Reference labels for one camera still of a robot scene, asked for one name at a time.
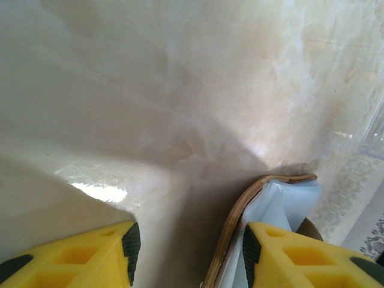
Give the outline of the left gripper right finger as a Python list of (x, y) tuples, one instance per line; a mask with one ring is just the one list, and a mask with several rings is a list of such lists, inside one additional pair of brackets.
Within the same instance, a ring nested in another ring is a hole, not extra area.
[(383, 267), (355, 251), (265, 223), (242, 241), (249, 287), (383, 287)]

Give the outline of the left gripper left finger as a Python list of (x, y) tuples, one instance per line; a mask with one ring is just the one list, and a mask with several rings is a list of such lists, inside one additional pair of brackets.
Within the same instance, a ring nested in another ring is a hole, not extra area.
[(132, 287), (137, 222), (120, 222), (25, 250), (1, 263), (1, 287)]

